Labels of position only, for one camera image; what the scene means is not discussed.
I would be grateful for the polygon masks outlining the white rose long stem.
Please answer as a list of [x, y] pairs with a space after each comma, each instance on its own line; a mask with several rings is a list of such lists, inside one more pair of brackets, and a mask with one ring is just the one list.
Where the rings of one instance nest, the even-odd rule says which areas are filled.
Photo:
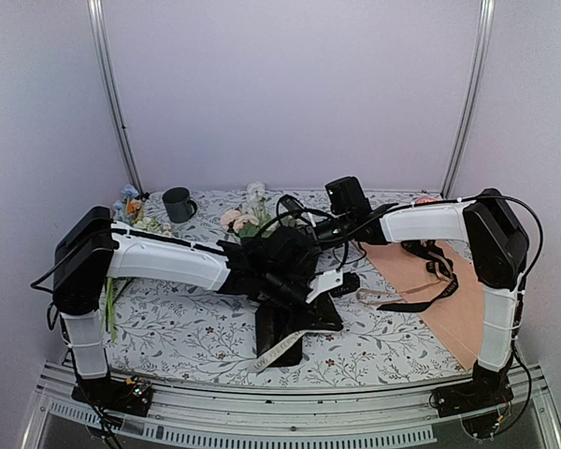
[[259, 230], [259, 220], [256, 216], [240, 210], [228, 210], [220, 219], [222, 228], [240, 238], [253, 237]]

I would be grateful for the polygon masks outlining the cream printed ribbon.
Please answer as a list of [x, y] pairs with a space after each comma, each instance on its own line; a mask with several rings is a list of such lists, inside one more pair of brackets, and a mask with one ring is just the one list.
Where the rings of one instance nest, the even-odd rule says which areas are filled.
[[291, 347], [293, 347], [299, 339], [308, 333], [307, 330], [300, 330], [289, 334], [280, 340], [271, 349], [259, 355], [250, 366], [251, 373], [258, 373], [269, 367], [273, 362], [284, 355]]

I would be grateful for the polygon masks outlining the small white flower stem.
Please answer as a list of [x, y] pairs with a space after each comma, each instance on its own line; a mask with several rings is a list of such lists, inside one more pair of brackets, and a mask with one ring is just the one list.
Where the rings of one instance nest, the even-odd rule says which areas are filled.
[[258, 220], [259, 225], [264, 225], [270, 219], [266, 208], [266, 187], [262, 182], [256, 181], [247, 185], [248, 203], [252, 215]]

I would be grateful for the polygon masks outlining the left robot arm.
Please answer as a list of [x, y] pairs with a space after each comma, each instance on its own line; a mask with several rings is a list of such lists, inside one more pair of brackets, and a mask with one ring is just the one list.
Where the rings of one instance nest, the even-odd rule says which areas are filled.
[[257, 305], [255, 355], [247, 372], [292, 366], [302, 358], [303, 337], [342, 330], [334, 300], [360, 285], [342, 266], [319, 266], [340, 231], [332, 218], [301, 226], [273, 222], [237, 241], [198, 242], [115, 221], [96, 207], [61, 240], [53, 267], [31, 287], [42, 290], [52, 281], [47, 291], [60, 313], [75, 371], [85, 392], [110, 406], [121, 392], [109, 377], [97, 316], [106, 310], [113, 283], [158, 282], [245, 297]]

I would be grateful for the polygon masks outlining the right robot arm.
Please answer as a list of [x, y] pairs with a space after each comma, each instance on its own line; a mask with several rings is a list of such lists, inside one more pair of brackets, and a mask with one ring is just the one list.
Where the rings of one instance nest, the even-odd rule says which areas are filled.
[[483, 291], [482, 344], [476, 365], [485, 372], [466, 385], [464, 395], [471, 407], [485, 407], [501, 390], [493, 372], [505, 370], [513, 357], [525, 279], [534, 266], [526, 260], [529, 237], [509, 206], [511, 197], [486, 189], [473, 197], [384, 204], [373, 210], [358, 186], [348, 188], [337, 181], [328, 185], [327, 193], [331, 215], [301, 228], [312, 245], [322, 249], [351, 240], [400, 244], [426, 260], [436, 276], [453, 280], [451, 265], [435, 243], [467, 243]]

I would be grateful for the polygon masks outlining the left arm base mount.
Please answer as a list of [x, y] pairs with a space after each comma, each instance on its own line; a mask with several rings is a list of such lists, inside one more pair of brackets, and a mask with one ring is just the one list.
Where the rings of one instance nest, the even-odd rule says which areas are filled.
[[151, 407], [153, 388], [151, 383], [133, 376], [125, 381], [109, 375], [99, 379], [78, 378], [71, 398], [118, 413], [146, 417]]

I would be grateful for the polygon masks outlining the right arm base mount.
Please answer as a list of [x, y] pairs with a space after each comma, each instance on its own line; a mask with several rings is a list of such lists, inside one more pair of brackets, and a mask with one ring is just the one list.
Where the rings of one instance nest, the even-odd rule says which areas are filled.
[[508, 376], [499, 380], [489, 375], [434, 389], [429, 406], [439, 417], [474, 413], [461, 422], [464, 431], [475, 440], [495, 437], [511, 416], [513, 393]]

